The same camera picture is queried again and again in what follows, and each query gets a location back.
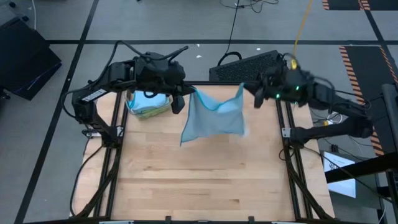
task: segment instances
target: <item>wooden tabletop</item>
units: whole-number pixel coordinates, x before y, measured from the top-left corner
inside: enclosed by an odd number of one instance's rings
[[[232,98],[238,89],[197,87],[218,100]],[[108,94],[97,104],[99,114],[108,123],[115,97],[116,94]],[[178,115],[167,111],[143,121],[128,116],[112,219],[164,220],[170,215],[172,220],[245,221],[248,216],[254,216],[256,221],[294,220],[286,164],[278,158],[282,140],[275,101],[265,101],[261,109],[255,110],[254,98],[245,90],[247,136],[218,135],[180,147],[188,96],[185,102]],[[296,126],[312,127],[308,107],[295,107],[293,114]],[[84,159],[100,144],[99,138],[91,140]],[[306,146],[318,150],[316,141]],[[92,158],[81,173],[75,212],[85,206],[98,187],[104,152],[103,149]],[[301,154],[309,191],[334,216],[320,157],[309,151]],[[299,189],[298,195],[304,217]]]

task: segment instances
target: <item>floor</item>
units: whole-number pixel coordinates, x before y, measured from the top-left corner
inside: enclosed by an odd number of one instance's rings
[[[14,12],[28,15],[31,18],[28,25],[33,27],[31,2],[15,2],[18,8]],[[223,3],[233,6],[234,0]],[[259,14],[249,8],[240,9],[233,39],[248,40],[248,44],[233,44],[230,51],[237,50],[243,57],[274,49],[291,52],[307,3],[308,0],[280,0],[278,5],[264,4]],[[68,217],[69,197],[86,139],[80,132],[84,127],[60,112],[57,103],[64,86],[70,85],[72,90],[98,77],[112,49],[111,41],[106,40],[134,40],[138,50],[162,54],[188,45],[190,49],[176,58],[185,68],[186,80],[207,80],[208,69],[216,65],[226,50],[234,16],[233,9],[210,0],[142,0],[140,3],[135,0],[36,0],[35,7],[37,31],[50,40],[50,48],[62,59],[63,65],[32,101],[17,96],[0,101],[0,177],[5,180],[0,183],[3,223],[16,220],[36,161],[43,158],[40,152],[42,155],[47,152],[47,156],[31,201],[24,203],[29,205],[27,211],[22,212],[18,220],[37,222]],[[372,11],[371,15],[385,40],[397,40],[398,26],[394,18],[398,17],[398,11]],[[301,39],[324,40],[298,46],[297,58],[302,67],[329,79],[337,89],[350,92],[353,89],[338,44],[332,40],[365,40],[363,43],[367,44],[374,40],[377,44],[365,11],[328,11],[321,1],[312,4]],[[388,49],[398,60],[398,45],[388,45]],[[134,56],[127,48],[119,47],[114,60]],[[325,115],[323,111],[315,113]],[[371,147],[359,148],[347,137],[330,141],[353,154],[375,156]],[[359,141],[370,144],[368,139]],[[330,147],[325,141],[318,143],[321,150]],[[377,223],[375,209],[348,206],[341,197],[332,196],[332,201],[336,216],[344,221]]]

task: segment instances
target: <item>cable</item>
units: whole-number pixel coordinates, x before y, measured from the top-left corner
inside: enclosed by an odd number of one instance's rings
[[[386,118],[386,117],[387,117],[387,115],[384,115],[384,116],[382,116],[381,118],[375,119],[375,120],[373,121],[373,124],[375,124],[376,122],[378,122],[378,121],[380,121],[381,119]]]
[[[33,13],[34,13],[34,29],[36,30],[36,5],[35,0],[32,0]]]
[[[301,31],[303,31],[305,21],[307,20],[308,13],[310,12],[310,9],[311,9],[311,4],[312,4],[312,0],[310,0],[308,2],[307,9],[305,10],[305,14],[303,17],[303,21],[301,22],[300,29],[298,30],[298,33],[296,36],[296,41],[294,42],[294,47],[293,47],[293,55],[294,56],[296,55],[297,42],[299,42]]]
[[[321,116],[319,116],[319,115],[317,115],[317,114],[315,114],[314,113],[314,115],[315,116],[318,116],[319,118],[322,118],[322,119],[316,119],[315,121],[314,121],[314,123],[318,123],[318,122],[320,122],[320,121],[331,121],[332,123],[335,123],[335,122],[333,122],[332,121],[332,119],[334,119],[334,118],[336,118],[337,116],[341,116],[341,114],[339,114],[339,113],[335,113],[333,116],[331,116],[330,118],[324,118],[324,117],[321,117]]]
[[[381,215],[379,222],[377,224],[380,224],[381,220],[384,218],[384,215],[386,214],[386,208],[384,207],[383,214]]]
[[[224,55],[226,55],[229,51],[229,46],[231,45],[231,40],[232,40],[232,34],[234,32],[234,26],[235,26],[235,20],[236,20],[236,14],[238,13],[238,5],[239,5],[240,0],[238,0],[237,6],[235,8],[235,16],[234,16],[234,22],[232,23],[232,29],[231,29],[231,35],[229,35],[229,41],[228,41],[228,47],[226,49],[226,52]]]
[[[357,140],[355,140],[354,138],[352,138],[351,136],[348,136],[351,140],[353,140],[354,142],[356,142],[357,144],[360,144],[360,145],[362,145],[362,146],[369,146],[369,147],[373,147],[372,145],[368,145],[368,144],[363,144],[363,143],[360,143],[360,142],[358,142]]]
[[[260,11],[256,11],[256,10],[254,10],[253,5],[255,5],[256,3],[259,3],[259,2],[261,2]],[[250,0],[250,7],[251,7],[251,10],[252,10],[253,12],[255,12],[255,13],[261,13],[261,11],[262,11],[262,5],[263,5],[264,3],[268,3],[268,4],[278,4],[278,3],[279,3],[279,0],[275,0],[275,2],[269,2],[269,1],[265,1],[265,0]]]
[[[250,3],[250,4],[247,4],[247,5],[237,5],[237,4],[235,4],[235,6],[227,6],[227,5],[225,5],[224,3],[223,3],[223,0],[220,0],[220,4],[222,5],[222,6],[224,6],[224,7],[228,7],[228,8],[231,8],[231,9],[236,9],[237,7],[238,8],[240,8],[240,9],[245,9],[246,7],[248,7],[248,6],[253,6],[253,5],[255,5],[255,4],[257,4],[257,3],[259,3],[259,2],[261,2],[261,8],[262,8],[262,5],[264,4],[264,3],[268,3],[268,4],[278,4],[279,3],[279,0],[275,0],[274,2],[269,2],[269,1],[265,1],[265,0],[262,0],[262,1],[255,1],[255,0],[253,0],[254,1],[254,3]]]
[[[75,93],[75,92],[78,92],[78,91],[87,90],[87,89],[89,89],[90,87],[96,85],[96,84],[103,78],[103,76],[105,75],[105,73],[106,73],[106,71],[107,71],[109,65],[111,64],[111,62],[112,62],[112,60],[113,60],[113,57],[114,57],[114,55],[115,55],[115,53],[116,53],[116,49],[118,48],[118,45],[119,45],[119,44],[125,45],[128,49],[132,50],[134,53],[140,55],[141,57],[149,58],[149,59],[151,59],[151,60],[164,60],[164,59],[167,59],[167,58],[169,58],[169,57],[176,56],[176,55],[180,54],[181,52],[183,52],[184,50],[187,50],[187,49],[188,49],[188,46],[185,46],[185,47],[183,47],[183,48],[181,48],[181,49],[178,49],[178,50],[176,50],[176,51],[174,51],[174,52],[172,52],[171,54],[168,54],[168,55],[166,55],[166,56],[163,56],[163,57],[160,57],[160,58],[154,58],[154,57],[152,57],[152,56],[150,56],[150,55],[145,55],[145,54],[141,53],[140,51],[136,50],[133,46],[129,45],[128,43],[126,43],[126,42],[123,41],[123,40],[118,40],[118,41],[116,41],[116,43],[115,43],[114,46],[113,46],[113,50],[112,50],[111,56],[110,56],[108,62],[106,62],[106,65],[105,65],[104,69],[102,70],[101,74],[99,75],[99,77],[98,77],[95,81],[93,81],[92,83],[90,83],[89,85],[87,85],[87,86],[85,86],[85,87],[83,87],[83,88],[80,88],[80,89],[70,90],[70,91],[64,93],[64,94],[61,96],[62,108],[63,108],[64,112],[66,112],[66,114],[67,114],[69,117],[71,117],[71,118],[76,118],[76,116],[72,115],[71,112],[69,112],[69,111],[67,110],[67,108],[66,108],[66,106],[65,106],[65,98],[66,98],[69,94],[71,94],[71,93]]]
[[[280,160],[286,161],[285,159],[282,159],[282,157],[280,156],[280,154],[282,153],[283,150],[284,150],[284,149],[281,149],[281,150],[279,151],[278,157],[279,157]],[[295,154],[295,151],[293,150],[293,153],[290,155],[290,158],[292,158],[292,157],[294,156],[294,154]]]
[[[330,141],[328,141],[327,139],[325,139],[325,138],[323,138],[322,140],[325,140],[327,143],[329,143],[330,145],[334,145],[334,144],[332,144]],[[357,160],[360,160],[360,161],[364,161],[363,159],[361,159],[361,158],[359,158],[359,157],[357,157],[357,156],[355,156],[354,154],[352,154],[352,153],[350,153],[350,152],[348,152],[347,150],[345,150],[345,149],[342,149],[342,148],[340,148],[339,146],[337,146],[337,148],[338,149],[340,149],[340,150],[342,150],[343,152],[346,152],[347,154],[349,154],[349,155],[351,155],[351,156],[353,156],[355,159],[357,159]]]
[[[318,76],[313,76],[313,77],[315,79],[319,79],[319,80],[322,80],[324,82],[327,82],[327,84],[330,85],[331,91],[333,92],[333,95],[331,96],[330,107],[329,107],[329,113],[331,113],[332,109],[333,109],[333,106],[335,105],[336,88],[335,88],[334,84],[331,81],[327,80],[326,78],[322,78],[322,77],[318,77]]]
[[[347,94],[347,95],[356,96],[356,97],[361,98],[362,100],[364,100],[364,101],[366,102],[365,104],[368,105],[368,107],[366,108],[366,110],[369,110],[369,109],[372,107],[372,103],[371,103],[369,100],[363,98],[362,96],[357,96],[357,95],[355,95],[354,93],[348,93],[348,92],[342,91],[342,90],[336,90],[336,92],[338,92],[338,93],[344,93],[344,94]]]
[[[359,150],[361,151],[361,156],[363,156],[363,151],[362,151],[361,146],[358,144],[358,142],[356,142],[356,141],[354,141],[354,142],[355,142],[355,144],[359,147]]]
[[[121,132],[118,134],[118,137],[120,137],[120,135],[121,135],[123,132],[124,132],[124,128],[122,128]],[[87,162],[88,162],[91,158],[93,158],[104,146],[105,146],[105,145],[102,144],[94,153],[92,153],[92,155],[89,156],[89,157],[84,161],[84,163],[80,166],[79,171],[78,171],[77,174],[76,174],[75,183],[73,184],[72,194],[71,194],[70,200],[69,200],[69,211],[70,211],[70,213],[72,214],[73,217],[76,216],[75,212],[73,211],[73,198],[74,198],[74,196],[75,196],[75,190],[76,190],[77,182],[78,182],[78,179],[79,179],[79,176],[80,176],[80,172],[83,170],[83,168],[84,168],[84,166],[87,164]]]
[[[360,181],[359,179],[357,179],[356,177],[354,177],[354,175],[350,174],[347,170],[341,168],[340,166],[338,166],[337,164],[335,164],[334,162],[332,162],[329,158],[325,157],[324,155],[320,154],[319,152],[307,148],[305,146],[303,146],[304,149],[307,149],[309,151],[312,151],[314,153],[317,153],[321,158],[324,158],[326,160],[328,160],[331,164],[335,165],[337,168],[339,168],[339,170],[343,171],[346,175],[348,175],[349,177],[351,177],[352,179],[355,179],[358,183],[362,184],[364,187],[366,187],[368,190],[370,190],[374,195],[378,196],[379,198],[383,198],[384,200],[392,203],[392,200],[388,199],[387,197],[377,193],[375,190],[373,190],[371,187],[369,187],[368,185],[366,185],[364,182]]]
[[[89,133],[89,136],[86,136],[86,137],[87,137],[87,142],[86,142],[86,144],[85,144],[85,150],[83,151],[83,156],[84,156],[85,153],[86,153],[88,142],[90,141],[91,137],[93,136],[92,129],[90,129],[90,128],[88,127],[87,124],[85,124],[85,127],[86,127],[86,130],[89,131],[89,132],[88,132],[88,133]]]
[[[339,120],[339,121],[336,121],[336,122],[332,121],[333,118],[335,118],[335,117],[337,117],[337,116],[339,116],[339,115],[340,115],[340,120]],[[337,113],[337,112],[332,112],[332,114],[329,114],[329,115],[326,117],[326,119],[327,119],[328,121],[332,122],[333,124],[340,124],[341,121],[343,120],[343,115],[341,115],[341,114],[339,114],[339,113]]]

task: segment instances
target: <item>blue cloth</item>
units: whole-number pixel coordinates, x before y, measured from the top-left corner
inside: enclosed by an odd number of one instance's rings
[[[181,142],[212,134],[244,134],[243,83],[235,97],[220,103],[200,90],[190,95],[188,119]]]
[[[141,113],[146,110],[160,108],[169,103],[169,98],[165,94],[158,94],[153,98],[146,98],[143,91],[135,91],[134,98],[128,103],[129,109],[135,113]]]

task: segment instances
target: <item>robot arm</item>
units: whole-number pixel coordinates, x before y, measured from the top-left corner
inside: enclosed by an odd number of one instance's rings
[[[108,126],[98,115],[95,100],[99,97],[109,92],[126,90],[144,91],[148,98],[163,93],[172,95],[172,111],[178,114],[185,105],[182,96],[194,92],[192,86],[183,82],[183,67],[178,62],[172,62],[174,57],[186,49],[188,47],[166,56],[152,52],[139,53],[140,57],[107,66],[97,80],[90,81],[87,86],[73,92],[75,119],[99,132],[106,147],[116,147],[119,144],[118,129]]]
[[[324,80],[330,87],[316,82]],[[317,110],[329,110],[329,113],[346,115],[348,118],[340,124],[329,126],[304,128],[285,128],[284,137],[297,147],[311,139],[350,135],[356,138],[367,138],[372,135],[373,123],[367,115],[369,105],[359,105],[351,100],[344,99],[336,94],[334,86],[325,79],[313,76],[308,71],[301,70],[293,60],[292,69],[288,69],[283,55],[279,55],[277,66],[260,74],[258,81],[245,83],[245,89],[255,97],[254,107],[261,107],[264,99],[274,98]]]

